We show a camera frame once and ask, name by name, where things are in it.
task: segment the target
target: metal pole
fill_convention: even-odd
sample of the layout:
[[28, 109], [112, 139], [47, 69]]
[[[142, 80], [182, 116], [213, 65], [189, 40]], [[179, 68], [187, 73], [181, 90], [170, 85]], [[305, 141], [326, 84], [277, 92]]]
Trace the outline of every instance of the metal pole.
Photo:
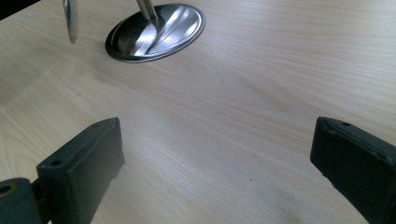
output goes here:
[[143, 14], [143, 18], [145, 18], [147, 21], [150, 21], [157, 17], [157, 13], [155, 12], [151, 0], [136, 0], [136, 1], [140, 7], [140, 12]]

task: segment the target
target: metal stand base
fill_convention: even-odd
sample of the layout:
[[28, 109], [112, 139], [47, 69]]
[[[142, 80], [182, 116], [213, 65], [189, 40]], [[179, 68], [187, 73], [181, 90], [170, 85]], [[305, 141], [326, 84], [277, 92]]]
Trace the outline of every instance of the metal stand base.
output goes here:
[[170, 4], [154, 10], [151, 18], [142, 11], [114, 27], [107, 53], [127, 63], [157, 60], [186, 48], [205, 28], [205, 16], [196, 7]]

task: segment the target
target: wood grain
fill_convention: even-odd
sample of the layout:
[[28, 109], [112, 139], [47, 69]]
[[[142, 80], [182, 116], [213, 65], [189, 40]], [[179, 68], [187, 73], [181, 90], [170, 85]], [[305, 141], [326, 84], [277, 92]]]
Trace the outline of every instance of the wood grain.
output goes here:
[[135, 2], [79, 1], [75, 45], [59, 1], [1, 21], [0, 179], [34, 180], [51, 152], [119, 117], [126, 165], [93, 223], [365, 223], [309, 153], [318, 116], [396, 145], [396, 3], [182, 3], [205, 31], [152, 63], [104, 48]]

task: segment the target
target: circular metal base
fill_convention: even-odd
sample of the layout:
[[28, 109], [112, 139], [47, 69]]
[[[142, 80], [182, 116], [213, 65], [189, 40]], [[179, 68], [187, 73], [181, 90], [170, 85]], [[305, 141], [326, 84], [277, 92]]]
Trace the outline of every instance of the circular metal base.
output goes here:
[[127, 63], [143, 63], [187, 47], [205, 27], [205, 16], [196, 7], [170, 4], [154, 7], [151, 21], [140, 12], [120, 22], [106, 40], [107, 53]]

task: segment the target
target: light wood surface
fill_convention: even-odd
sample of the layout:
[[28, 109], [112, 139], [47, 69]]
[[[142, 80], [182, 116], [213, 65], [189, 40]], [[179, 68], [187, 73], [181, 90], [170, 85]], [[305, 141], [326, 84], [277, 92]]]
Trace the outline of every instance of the light wood surface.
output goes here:
[[92, 223], [365, 223], [309, 153], [318, 116], [396, 145], [396, 2], [180, 3], [205, 31], [152, 63], [104, 48], [135, 1], [80, 0], [75, 45], [59, 0], [0, 21], [0, 179], [119, 117], [126, 165]]

